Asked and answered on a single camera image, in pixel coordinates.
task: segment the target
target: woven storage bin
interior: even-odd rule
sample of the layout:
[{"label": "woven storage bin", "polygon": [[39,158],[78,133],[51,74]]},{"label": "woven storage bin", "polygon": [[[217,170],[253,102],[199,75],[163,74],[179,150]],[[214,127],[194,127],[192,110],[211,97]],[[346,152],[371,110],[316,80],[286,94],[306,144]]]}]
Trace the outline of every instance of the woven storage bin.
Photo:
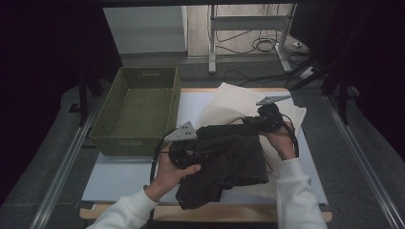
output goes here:
[{"label": "woven storage bin", "polygon": [[180,93],[176,67],[120,68],[90,139],[106,156],[151,156],[176,127]]}]

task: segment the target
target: white sleeve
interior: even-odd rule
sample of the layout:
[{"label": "white sleeve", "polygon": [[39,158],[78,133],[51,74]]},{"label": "white sleeve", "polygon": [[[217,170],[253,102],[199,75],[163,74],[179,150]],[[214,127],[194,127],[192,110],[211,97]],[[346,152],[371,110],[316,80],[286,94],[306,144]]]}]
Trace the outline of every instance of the white sleeve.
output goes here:
[{"label": "white sleeve", "polygon": [[302,171],[299,158],[279,162],[279,171],[276,181],[279,228],[328,228],[309,185],[310,177]]},{"label": "white sleeve", "polygon": [[146,223],[150,211],[157,205],[156,202],[146,196],[142,188],[131,196],[119,198],[88,228],[138,229]]}]

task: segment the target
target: black cloth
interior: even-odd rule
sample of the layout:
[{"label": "black cloth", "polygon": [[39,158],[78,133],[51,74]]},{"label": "black cloth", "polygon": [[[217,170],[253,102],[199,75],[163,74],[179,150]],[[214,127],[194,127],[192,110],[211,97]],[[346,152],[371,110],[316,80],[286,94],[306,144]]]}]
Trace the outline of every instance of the black cloth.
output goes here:
[{"label": "black cloth", "polygon": [[250,125],[201,127],[194,151],[221,147],[202,163],[201,170],[187,176],[176,199],[182,209],[196,209],[219,201],[223,189],[267,183],[266,163],[257,131]]}]

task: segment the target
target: wooden floor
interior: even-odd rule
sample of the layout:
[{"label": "wooden floor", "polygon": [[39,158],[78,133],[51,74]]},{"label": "wooden floor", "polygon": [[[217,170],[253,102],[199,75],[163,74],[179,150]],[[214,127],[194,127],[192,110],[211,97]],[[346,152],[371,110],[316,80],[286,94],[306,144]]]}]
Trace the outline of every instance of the wooden floor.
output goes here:
[{"label": "wooden floor", "polygon": [[[286,15],[291,4],[262,4],[262,5],[220,5],[215,11],[219,16],[231,15]],[[208,6],[188,6],[188,56],[206,56],[209,49],[209,27],[207,22],[210,17],[210,7]],[[231,54],[269,54],[275,53],[270,43],[262,43],[259,49],[254,50],[255,39],[272,38],[280,39],[279,31],[249,31],[245,34],[229,39],[230,37],[244,33],[245,31],[217,31],[215,35],[215,44],[217,55]],[[289,48],[294,48],[292,43],[296,40],[288,37],[286,42]]]}]

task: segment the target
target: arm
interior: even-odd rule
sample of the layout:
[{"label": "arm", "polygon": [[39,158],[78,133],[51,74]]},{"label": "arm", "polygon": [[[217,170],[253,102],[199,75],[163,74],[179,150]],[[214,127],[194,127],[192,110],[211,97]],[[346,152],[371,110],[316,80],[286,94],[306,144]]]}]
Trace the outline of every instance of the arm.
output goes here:
[{"label": "arm", "polygon": [[310,177],[302,171],[287,131],[281,128],[276,133],[263,135],[282,159],[279,163],[280,177],[276,181],[279,228],[327,228],[318,199],[310,187]]},{"label": "arm", "polygon": [[158,205],[160,198],[172,190],[183,177],[200,169],[201,165],[192,165],[180,170],[172,164],[167,154],[160,154],[158,174],[153,182],[131,196],[121,197],[88,228],[140,228],[146,223],[150,211]]}]

